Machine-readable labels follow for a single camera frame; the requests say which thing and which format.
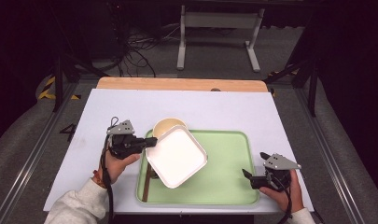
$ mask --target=person's right hand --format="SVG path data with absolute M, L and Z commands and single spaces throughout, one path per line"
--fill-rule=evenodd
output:
M 302 203 L 301 187 L 299 183 L 299 178 L 297 177 L 296 170 L 290 170 L 290 177 L 291 183 L 289 188 L 292 205 L 291 213 L 295 213 L 297 211 L 302 210 L 302 208 L 304 208 L 304 205 Z M 266 187 L 261 187 L 259 190 L 260 192 L 274 199 L 278 203 L 278 206 L 282 211 L 287 210 L 288 198 L 284 191 L 278 192 L 276 190 L 269 189 Z
M 125 170 L 125 167 L 131 165 L 140 159 L 140 154 L 132 154 L 124 160 L 117 159 L 110 154 L 110 150 L 106 151 L 106 165 L 107 171 L 109 172 L 111 184 L 114 184 L 121 173 Z M 101 180 L 103 180 L 103 170 L 102 165 L 99 164 L 98 174 Z

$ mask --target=black equipment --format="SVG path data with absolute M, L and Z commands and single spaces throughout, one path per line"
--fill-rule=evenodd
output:
M 123 160 L 128 156 L 141 153 L 146 147 L 154 147 L 157 138 L 137 138 L 133 135 L 134 129 L 129 120 L 107 129 L 109 150 L 112 156 Z
M 290 186 L 290 171 L 292 169 L 300 169 L 297 163 L 286 159 L 279 154 L 272 156 L 260 152 L 260 156 L 265 160 L 265 175 L 252 176 L 248 171 L 242 169 L 244 176 L 250 180 L 252 189 L 267 187 L 277 191 L 282 191 Z
M 103 182 L 107 188 L 109 196 L 109 220 L 108 223 L 113 223 L 114 209 L 113 209 L 113 190 L 111 187 L 111 179 L 106 167 L 106 152 L 109 150 L 113 157 L 124 160 L 132 154 L 141 153 L 146 147 L 154 147 L 157 144 L 157 138 L 137 138 L 134 134 L 134 129 L 131 122 L 126 119 L 122 123 L 117 124 L 119 119 L 112 118 L 112 124 L 107 129 L 104 149 L 101 155 L 101 166 L 103 172 Z

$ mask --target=white paper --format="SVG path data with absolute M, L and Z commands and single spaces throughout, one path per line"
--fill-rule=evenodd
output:
M 239 131 L 246 134 L 256 167 L 264 162 L 259 155 L 278 153 L 296 161 L 287 140 L 272 96 L 268 92 L 228 91 L 91 91 L 75 136 L 66 152 L 49 197 L 44 206 L 49 211 L 68 190 L 78 190 L 98 168 L 99 158 L 111 119 L 129 119 L 135 135 L 146 133 L 160 120 L 178 118 L 188 129 Z M 260 194 L 250 205 L 146 204 L 136 198 L 140 162 L 123 172 L 113 185 L 116 213 L 150 214 L 263 214 L 280 212 L 276 203 Z M 304 205 L 314 211 L 300 172 Z

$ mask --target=wooden table edge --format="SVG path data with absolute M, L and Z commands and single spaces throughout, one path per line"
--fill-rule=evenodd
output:
M 162 77 L 102 77 L 97 89 L 154 91 L 253 91 L 268 92 L 261 80 Z

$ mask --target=beige bowl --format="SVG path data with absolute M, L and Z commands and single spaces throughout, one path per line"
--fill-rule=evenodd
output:
M 180 119 L 168 118 L 160 120 L 153 128 L 153 136 L 160 138 L 168 130 L 172 129 L 176 125 L 182 125 L 187 128 L 185 122 Z

